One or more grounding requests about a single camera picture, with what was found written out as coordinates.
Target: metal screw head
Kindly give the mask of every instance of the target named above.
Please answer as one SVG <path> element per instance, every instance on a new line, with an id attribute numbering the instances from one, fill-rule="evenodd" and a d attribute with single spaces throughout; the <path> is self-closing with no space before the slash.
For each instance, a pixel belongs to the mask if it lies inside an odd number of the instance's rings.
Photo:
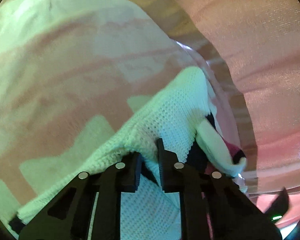
<path id="1" fill-rule="evenodd" d="M 88 173 L 85 171 L 80 172 L 78 177 L 79 177 L 79 179 L 86 179 L 88 177 Z"/>
<path id="2" fill-rule="evenodd" d="M 175 167 L 176 169 L 183 169 L 184 166 L 185 166 L 185 165 L 184 165 L 183 163 L 175 163 L 175 164 L 174 164 L 174 167 Z"/>
<path id="3" fill-rule="evenodd" d="M 214 171 L 211 175 L 215 179 L 220 179 L 222 177 L 222 175 L 219 171 Z"/>
<path id="4" fill-rule="evenodd" d="M 116 167 L 117 169 L 123 169 L 125 166 L 126 166 L 125 163 L 117 163 L 117 164 L 115 165 L 115 167 Z"/>

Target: white towel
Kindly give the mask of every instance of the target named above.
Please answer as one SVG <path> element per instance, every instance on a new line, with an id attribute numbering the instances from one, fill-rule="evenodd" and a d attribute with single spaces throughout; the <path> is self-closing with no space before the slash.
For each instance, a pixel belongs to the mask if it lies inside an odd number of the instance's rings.
<path id="1" fill-rule="evenodd" d="M 175 152 L 179 161 L 186 161 L 196 127 L 210 113 L 206 82 L 200 68 L 183 70 L 77 171 L 22 207 L 18 217 L 27 224 L 79 172 L 103 172 L 129 152 L 140 152 L 160 183 L 155 141 L 162 138 L 167 150 Z M 136 193 L 122 193 L 121 239 L 179 240 L 179 225 L 178 193 L 165 194 L 143 177 Z"/>

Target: pink cloth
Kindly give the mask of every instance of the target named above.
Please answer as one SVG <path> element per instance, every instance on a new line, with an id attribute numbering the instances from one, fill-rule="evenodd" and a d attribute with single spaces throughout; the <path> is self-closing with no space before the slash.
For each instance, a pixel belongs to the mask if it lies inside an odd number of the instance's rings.
<path id="1" fill-rule="evenodd" d="M 237 152 L 241 150 L 238 146 L 236 146 L 232 143 L 228 143 L 224 138 L 222 138 L 222 139 L 225 142 L 225 144 L 230 152 L 231 157 L 234 157 L 237 154 Z"/>
<path id="2" fill-rule="evenodd" d="M 133 1 L 208 61 L 236 118 L 249 191 L 300 193 L 298 0 Z"/>

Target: white cloth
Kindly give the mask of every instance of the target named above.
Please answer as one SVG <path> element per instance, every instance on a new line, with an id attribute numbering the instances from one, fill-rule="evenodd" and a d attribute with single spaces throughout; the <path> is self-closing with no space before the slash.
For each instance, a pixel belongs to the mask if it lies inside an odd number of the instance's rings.
<path id="1" fill-rule="evenodd" d="M 77 171 L 22 207 L 18 217 L 28 223 L 79 172 L 103 172 L 129 152 L 140 152 L 159 182 L 156 139 L 162 138 L 165 148 L 175 152 L 180 162 L 185 162 L 194 142 L 196 127 L 210 113 L 208 101 L 203 71 L 198 67 L 186 68 Z M 141 177 L 136 193 L 122 194 L 121 239 L 179 240 L 181 231 L 178 225 L 180 213 L 177 193 L 165 194 L 160 187 Z"/>
<path id="2" fill-rule="evenodd" d="M 246 167 L 247 159 L 241 158 L 238 164 L 233 164 L 230 152 L 222 137 L 207 119 L 202 120 L 196 130 L 196 141 L 212 165 L 222 173 L 237 177 Z"/>

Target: green light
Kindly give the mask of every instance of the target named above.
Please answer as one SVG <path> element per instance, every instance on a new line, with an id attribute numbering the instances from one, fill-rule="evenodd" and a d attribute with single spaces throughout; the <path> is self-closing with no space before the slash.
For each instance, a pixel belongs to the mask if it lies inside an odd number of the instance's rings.
<path id="1" fill-rule="evenodd" d="M 282 218 L 282 216 L 276 216 L 276 217 L 273 217 L 273 218 L 272 218 L 272 221 L 273 221 L 273 220 L 280 219 L 280 218 Z"/>

